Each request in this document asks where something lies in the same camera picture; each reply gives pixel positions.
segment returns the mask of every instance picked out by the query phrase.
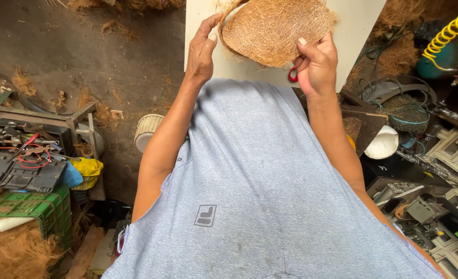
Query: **white work surface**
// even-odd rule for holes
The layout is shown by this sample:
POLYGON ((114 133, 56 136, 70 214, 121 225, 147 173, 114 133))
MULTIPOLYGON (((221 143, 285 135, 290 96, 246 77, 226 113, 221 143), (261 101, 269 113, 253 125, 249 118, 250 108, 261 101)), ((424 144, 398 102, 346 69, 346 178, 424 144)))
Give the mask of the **white work surface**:
MULTIPOLYGON (((189 42, 194 37, 201 21, 216 13, 217 1, 187 0, 184 70, 186 70, 189 42)), ((222 4, 229 1, 220 0, 222 4)), ((339 22, 333 27, 333 38, 338 49, 337 92, 345 84, 385 3, 386 0, 327 0, 326 5, 339 19, 339 22)), ((260 65, 253 60, 229 55, 220 41, 213 51, 212 58, 213 76, 216 78, 265 81, 277 86, 298 87, 297 82, 288 81, 289 67, 261 69, 260 65)))

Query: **dirty floor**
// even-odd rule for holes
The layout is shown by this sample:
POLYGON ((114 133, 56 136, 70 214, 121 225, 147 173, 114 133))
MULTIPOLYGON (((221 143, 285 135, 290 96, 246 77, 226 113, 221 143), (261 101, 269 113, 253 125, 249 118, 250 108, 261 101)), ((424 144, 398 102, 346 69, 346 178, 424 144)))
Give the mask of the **dirty floor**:
POLYGON ((103 181, 108 198, 133 205, 141 159, 136 124, 147 113, 165 113, 174 100, 183 77, 184 29, 183 6, 139 14, 104 3, 78 14, 45 0, 0 1, 0 86, 21 66, 37 89, 33 100, 48 110, 55 111, 48 101, 63 90, 67 99, 57 111, 73 112, 82 86, 122 110, 125 120, 100 124, 108 139, 103 181), (119 30, 101 33, 102 24, 117 18, 135 40, 119 30))

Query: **fingernail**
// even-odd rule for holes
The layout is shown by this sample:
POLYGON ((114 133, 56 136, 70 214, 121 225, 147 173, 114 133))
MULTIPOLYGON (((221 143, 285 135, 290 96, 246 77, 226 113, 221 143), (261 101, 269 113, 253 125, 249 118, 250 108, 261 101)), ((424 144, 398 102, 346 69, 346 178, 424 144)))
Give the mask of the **fingernail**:
POLYGON ((307 40, 305 40, 303 37, 300 37, 298 39, 298 42, 300 43, 300 45, 302 46, 305 46, 307 44, 307 40))

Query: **screwdriver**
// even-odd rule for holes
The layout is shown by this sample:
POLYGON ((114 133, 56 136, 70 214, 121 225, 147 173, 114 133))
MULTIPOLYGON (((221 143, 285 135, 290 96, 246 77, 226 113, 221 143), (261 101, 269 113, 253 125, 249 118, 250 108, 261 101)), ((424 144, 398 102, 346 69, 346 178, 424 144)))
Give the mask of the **screwdriver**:
POLYGON ((21 154, 22 150, 25 149, 29 144, 33 143, 35 139, 37 139, 40 136, 40 134, 34 134, 34 136, 30 137, 22 146, 19 148, 19 151, 17 151, 8 161, 5 163, 10 163, 17 155, 21 154))

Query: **hand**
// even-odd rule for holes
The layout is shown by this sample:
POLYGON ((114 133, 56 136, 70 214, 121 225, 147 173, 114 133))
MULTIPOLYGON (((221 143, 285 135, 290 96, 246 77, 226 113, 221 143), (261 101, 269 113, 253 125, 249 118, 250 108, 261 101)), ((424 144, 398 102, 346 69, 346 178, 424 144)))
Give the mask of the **hand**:
POLYGON ((203 86, 213 75, 212 53, 217 46, 217 35, 212 34, 208 38, 210 31, 222 18, 221 13, 203 20, 195 37, 189 43, 188 65, 184 80, 196 86, 203 86))
POLYGON ((305 96, 308 98, 336 92, 338 52, 331 32, 317 44, 309 44, 300 38, 298 49, 302 54, 294 60, 294 66, 298 70, 298 82, 305 96))

